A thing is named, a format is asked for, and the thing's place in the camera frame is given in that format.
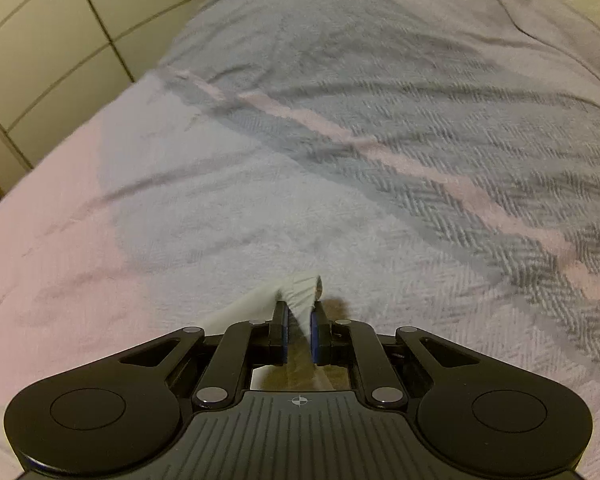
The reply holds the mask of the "pale green garment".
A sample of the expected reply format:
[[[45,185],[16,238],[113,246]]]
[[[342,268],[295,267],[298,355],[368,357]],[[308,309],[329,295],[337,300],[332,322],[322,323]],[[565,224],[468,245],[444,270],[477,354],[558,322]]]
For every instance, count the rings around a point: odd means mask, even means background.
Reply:
[[[309,354],[311,313],[321,299],[323,282],[316,272],[301,272],[278,278],[247,292],[227,307],[208,314],[196,326],[208,335],[219,335],[232,324],[271,321],[278,302],[289,310],[289,343],[294,356]]]

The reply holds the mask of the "pink grey herringbone bedspread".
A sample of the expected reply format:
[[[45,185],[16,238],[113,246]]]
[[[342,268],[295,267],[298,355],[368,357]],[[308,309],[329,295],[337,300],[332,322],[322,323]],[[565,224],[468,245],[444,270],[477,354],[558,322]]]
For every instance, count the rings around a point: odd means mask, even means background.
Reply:
[[[24,387],[301,272],[574,390],[600,479],[600,26],[560,0],[210,0],[0,203]],[[259,389],[335,390],[309,354]]]

